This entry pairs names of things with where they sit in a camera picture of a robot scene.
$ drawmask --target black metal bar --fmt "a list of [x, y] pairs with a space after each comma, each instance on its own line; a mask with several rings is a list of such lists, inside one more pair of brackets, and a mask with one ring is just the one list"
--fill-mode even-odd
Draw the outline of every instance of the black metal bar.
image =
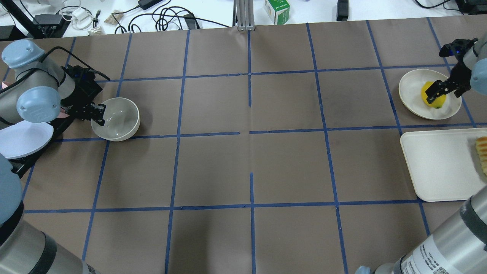
[[22, 10], [12, 0], [0, 0], [0, 3], [7, 9], [7, 11], [19, 21], [19, 23], [32, 35], [34, 39], [46, 38], [37, 25], [22, 12]]

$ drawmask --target white surface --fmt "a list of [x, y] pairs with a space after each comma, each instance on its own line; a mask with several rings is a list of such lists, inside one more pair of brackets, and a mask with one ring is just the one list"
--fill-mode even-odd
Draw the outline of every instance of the white surface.
[[445, 75], [429, 69], [416, 69], [406, 73], [399, 82], [399, 97], [402, 103], [414, 114], [432, 120], [441, 120], [455, 115], [462, 106], [462, 98], [453, 92], [447, 94], [443, 107], [436, 109], [427, 106], [421, 98], [421, 88], [428, 81], [445, 81]]
[[401, 146], [418, 197], [427, 202], [465, 200], [487, 183], [475, 150], [487, 128], [407, 132]]
[[102, 104], [106, 105], [103, 119], [105, 125], [100, 126], [91, 121], [92, 129], [99, 137], [120, 142], [132, 137], [140, 126], [140, 112], [137, 105], [127, 98], [112, 98]]
[[0, 130], [0, 153], [7, 159], [25, 157], [43, 148], [53, 132], [48, 123], [19, 122]]
[[[423, 5], [431, 6], [439, 3], [440, 0], [420, 0]], [[144, 11], [137, 9], [127, 13], [121, 20], [121, 24], [127, 27], [129, 21], [138, 14], [153, 12], [158, 6], [166, 3], [167, 0]], [[288, 0], [291, 11], [290, 19], [287, 24], [313, 23], [313, 22], [333, 22], [337, 18], [337, 0]], [[67, 0], [66, 5], [77, 5], [78, 0]], [[106, 34], [112, 34], [115, 26], [103, 23], [113, 10], [129, 10], [137, 5], [136, 0], [81, 0], [81, 5], [88, 8], [93, 15], [98, 9], [101, 10], [99, 16], [100, 24]], [[26, 3], [28, 10], [33, 14], [54, 14], [59, 9], [47, 5]], [[216, 21], [225, 25], [232, 24], [233, 0], [172, 0], [168, 6], [184, 7], [198, 18]], [[454, 0], [445, 4], [447, 8], [457, 8]], [[271, 19], [264, 11], [264, 1], [254, 0], [254, 20], [258, 25], [270, 25]], [[380, 20], [397, 18], [421, 18], [421, 17], [440, 17], [461, 15], [458, 11], [445, 10], [442, 6], [434, 9], [423, 9], [414, 0], [350, 0], [349, 21], [353, 20]], [[143, 32], [155, 31], [154, 22], [150, 16], [142, 16], [135, 20]], [[217, 28], [218, 25], [199, 21], [202, 28]], [[0, 16], [0, 25], [12, 25], [12, 19], [8, 14]], [[170, 24], [169, 30], [176, 30], [174, 24]], [[18, 24], [18, 28], [25, 32], [25, 29]], [[70, 25], [65, 37], [86, 36], [87, 30], [77, 31]]]
[[437, 271], [440, 268], [444, 272], [440, 271], [439, 273], [462, 274], [438, 250], [434, 243], [433, 235], [421, 243], [412, 252], [412, 256], [401, 263], [402, 273], [438, 273]]

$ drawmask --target white floor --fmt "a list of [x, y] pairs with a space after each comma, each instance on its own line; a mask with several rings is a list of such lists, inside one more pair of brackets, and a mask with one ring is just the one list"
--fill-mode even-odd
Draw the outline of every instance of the white floor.
[[[40, 5], [36, 0], [23, 0], [27, 9], [33, 14], [54, 14], [59, 7]], [[99, 9], [99, 19], [106, 34], [112, 34], [115, 26], [105, 24], [103, 21], [113, 10], [126, 11], [137, 5], [136, 0], [66, 0], [65, 5], [78, 5], [88, 8], [93, 14]], [[425, 6], [431, 6], [441, 0], [419, 0]], [[130, 20], [143, 13], [151, 13], [158, 6], [167, 3], [164, 0], [152, 8], [144, 11], [141, 8], [127, 13], [121, 20], [121, 24], [127, 27]], [[336, 20], [337, 0], [288, 0], [291, 6], [291, 14], [288, 24], [332, 22]], [[256, 25], [270, 25], [272, 21], [263, 9], [264, 0], [254, 1], [254, 15]], [[197, 18], [216, 21], [222, 24], [232, 24], [233, 0], [170, 0], [166, 6], [181, 6], [191, 12]], [[457, 8], [454, 0], [446, 3], [447, 8]], [[350, 0], [350, 13], [348, 20], [381, 20], [396, 18], [420, 18], [461, 15], [458, 11], [445, 10], [442, 6], [433, 9], [419, 7], [414, 0]], [[155, 23], [149, 15], [137, 18], [134, 23], [140, 26], [143, 32], [155, 31]], [[199, 22], [202, 28], [220, 27], [209, 22]], [[12, 19], [6, 13], [0, 16], [0, 25], [12, 25]], [[26, 33], [25, 29], [17, 22], [17, 27]], [[175, 24], [170, 24], [169, 30], [177, 29]], [[86, 30], [77, 31], [69, 26], [65, 37], [85, 36]]]

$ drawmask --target black device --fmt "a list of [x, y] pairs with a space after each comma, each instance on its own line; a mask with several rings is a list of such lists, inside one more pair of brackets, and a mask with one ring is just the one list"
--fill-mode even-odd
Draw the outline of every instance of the black device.
[[487, 0], [455, 0], [458, 9], [469, 15], [487, 14]]
[[146, 10], [155, 4], [160, 3], [162, 0], [139, 0], [139, 6], [143, 9]]
[[338, 0], [337, 2], [337, 21], [348, 19], [348, 0]]
[[27, 38], [16, 26], [0, 26], [0, 41], [15, 41]]
[[194, 13], [190, 12], [184, 15], [184, 20], [186, 21], [188, 29], [201, 29], [200, 25], [195, 19]]
[[66, 21], [61, 14], [40, 14], [34, 16], [32, 21], [34, 25], [39, 28], [47, 38], [60, 38], [66, 32], [69, 22]]

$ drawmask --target bread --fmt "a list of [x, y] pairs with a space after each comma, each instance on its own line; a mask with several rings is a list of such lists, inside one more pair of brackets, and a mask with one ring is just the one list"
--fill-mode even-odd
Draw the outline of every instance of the bread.
[[487, 176], [487, 136], [480, 137], [476, 140], [475, 149], [480, 158], [482, 171]]

